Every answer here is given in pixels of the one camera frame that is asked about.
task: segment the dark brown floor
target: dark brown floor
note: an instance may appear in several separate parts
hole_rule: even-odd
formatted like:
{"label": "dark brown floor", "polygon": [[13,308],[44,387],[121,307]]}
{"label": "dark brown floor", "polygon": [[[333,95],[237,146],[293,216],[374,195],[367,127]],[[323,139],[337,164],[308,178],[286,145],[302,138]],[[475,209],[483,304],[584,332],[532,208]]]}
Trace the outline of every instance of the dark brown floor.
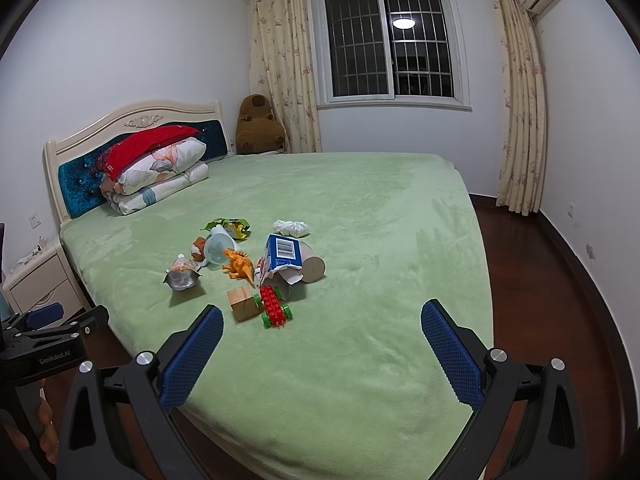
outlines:
{"label": "dark brown floor", "polygon": [[[534,218],[505,208],[476,205],[484,238],[494,301],[495,345],[514,359],[544,364],[560,357],[574,382],[584,420],[590,478],[604,479],[621,450],[621,410],[604,336],[586,298],[568,267]],[[87,339],[91,359],[100,367],[115,366],[130,357],[108,329]],[[66,394],[75,371],[47,381],[47,399],[60,426]],[[522,404],[514,407],[503,436],[488,464],[486,478],[498,474],[513,440]],[[146,475],[162,477],[142,444],[130,409],[122,407],[127,431]],[[215,480],[258,480],[196,430],[177,410],[180,428]]]}

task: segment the green bedspread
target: green bedspread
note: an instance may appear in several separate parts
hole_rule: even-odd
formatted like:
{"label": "green bedspread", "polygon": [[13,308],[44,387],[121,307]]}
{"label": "green bedspread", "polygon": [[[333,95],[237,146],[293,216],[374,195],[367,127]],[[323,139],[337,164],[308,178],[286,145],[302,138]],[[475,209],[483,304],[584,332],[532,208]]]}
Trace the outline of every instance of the green bedspread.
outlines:
{"label": "green bedspread", "polygon": [[[305,221],[326,277],[299,283],[294,319],[235,322],[226,291],[246,282],[203,269],[162,283],[216,217],[246,218],[255,262],[271,224]],[[207,303],[225,332],[185,406],[223,449],[267,479],[425,479],[471,414],[420,329],[425,301],[492,344],[484,247],[462,178],[435,155],[232,156],[209,178],[130,216],[106,205],[62,229],[67,254],[131,354],[157,350]]]}

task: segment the red cloth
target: red cloth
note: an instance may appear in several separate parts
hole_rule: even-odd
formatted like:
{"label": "red cloth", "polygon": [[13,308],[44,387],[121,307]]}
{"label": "red cloth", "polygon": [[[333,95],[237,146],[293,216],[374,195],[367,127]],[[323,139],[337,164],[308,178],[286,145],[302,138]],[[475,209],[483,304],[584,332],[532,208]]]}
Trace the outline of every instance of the red cloth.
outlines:
{"label": "red cloth", "polygon": [[101,153],[95,161],[95,170],[109,175],[111,180],[116,180],[141,156],[199,133],[196,128],[181,124],[135,132]]}

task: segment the nightstand drawer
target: nightstand drawer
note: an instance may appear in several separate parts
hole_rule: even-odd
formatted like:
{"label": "nightstand drawer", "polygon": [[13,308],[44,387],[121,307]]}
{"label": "nightstand drawer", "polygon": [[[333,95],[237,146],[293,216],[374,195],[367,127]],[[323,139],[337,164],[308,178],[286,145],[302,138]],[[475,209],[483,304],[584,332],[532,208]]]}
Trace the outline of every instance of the nightstand drawer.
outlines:
{"label": "nightstand drawer", "polygon": [[75,314],[78,310],[82,308],[80,304],[80,300],[78,300],[78,295],[74,291],[74,288],[69,283],[69,280],[65,280],[60,283],[54,290],[52,290],[49,294],[47,294],[41,301],[35,304],[32,307],[32,310],[38,310],[43,306],[50,305],[51,303],[59,303],[65,309],[65,313],[59,321],[52,323],[49,325],[49,328],[54,326],[59,326],[63,324],[70,316]]}
{"label": "nightstand drawer", "polygon": [[56,255],[13,286],[11,294],[20,310],[26,312],[66,279],[65,269]]}

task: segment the metal bolt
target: metal bolt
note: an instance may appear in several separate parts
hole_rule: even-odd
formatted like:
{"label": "metal bolt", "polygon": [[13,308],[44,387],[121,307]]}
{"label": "metal bolt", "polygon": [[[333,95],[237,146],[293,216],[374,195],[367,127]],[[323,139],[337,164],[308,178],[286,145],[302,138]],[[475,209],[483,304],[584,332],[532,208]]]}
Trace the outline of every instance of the metal bolt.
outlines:
{"label": "metal bolt", "polygon": [[500,350],[499,348],[494,348],[490,353],[491,359],[494,361],[498,361],[499,363],[503,363],[507,360],[507,352],[504,350]]}
{"label": "metal bolt", "polygon": [[80,370],[81,374],[85,374],[87,372],[90,372],[91,368],[93,367],[94,364],[91,361],[83,361],[78,369]]}
{"label": "metal bolt", "polygon": [[551,359],[551,365],[553,368],[555,368],[559,372],[564,370],[564,362],[562,361],[562,359],[558,359],[557,357],[554,357],[553,359]]}
{"label": "metal bolt", "polygon": [[140,352],[136,357],[136,362],[139,365],[148,365],[154,360],[154,355],[151,352]]}

